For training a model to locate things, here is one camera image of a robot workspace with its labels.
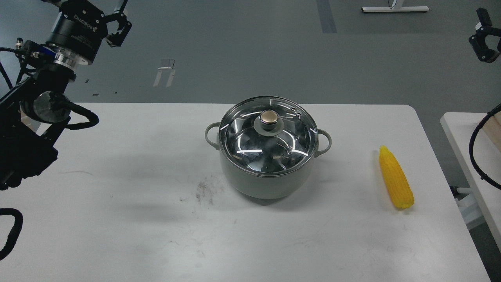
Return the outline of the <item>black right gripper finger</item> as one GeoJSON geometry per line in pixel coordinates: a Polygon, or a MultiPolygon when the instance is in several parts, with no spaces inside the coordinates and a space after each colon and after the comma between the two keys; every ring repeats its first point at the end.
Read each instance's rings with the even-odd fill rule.
{"type": "Polygon", "coordinates": [[[496,50],[487,46],[486,38],[501,37],[501,30],[493,27],[490,15],[485,8],[476,9],[478,24],[476,25],[476,33],[469,37],[469,43],[476,54],[479,61],[492,63],[500,56],[501,43],[496,46],[496,50]]]}

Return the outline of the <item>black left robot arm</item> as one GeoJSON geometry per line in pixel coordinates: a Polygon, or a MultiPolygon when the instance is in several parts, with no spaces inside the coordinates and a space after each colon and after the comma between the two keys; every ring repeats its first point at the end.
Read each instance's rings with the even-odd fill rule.
{"type": "Polygon", "coordinates": [[[1,74],[9,91],[1,98],[1,189],[18,187],[40,175],[58,158],[54,145],[64,130],[99,123],[89,109],[71,102],[64,92],[79,65],[91,65],[102,41],[120,47],[131,30],[126,0],[112,14],[87,0],[52,0],[59,14],[46,43],[18,38],[13,53],[20,63],[16,84],[1,74]]]}

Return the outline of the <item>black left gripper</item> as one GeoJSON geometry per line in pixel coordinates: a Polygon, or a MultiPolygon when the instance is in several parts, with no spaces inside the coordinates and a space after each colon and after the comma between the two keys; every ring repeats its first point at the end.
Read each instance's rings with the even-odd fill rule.
{"type": "Polygon", "coordinates": [[[104,38],[110,47],[120,47],[132,27],[124,11],[103,16],[104,12],[88,0],[66,0],[58,7],[59,14],[46,43],[77,54],[86,64],[94,62],[104,38]],[[118,28],[108,34],[106,23],[111,22],[117,22],[118,28]]]}

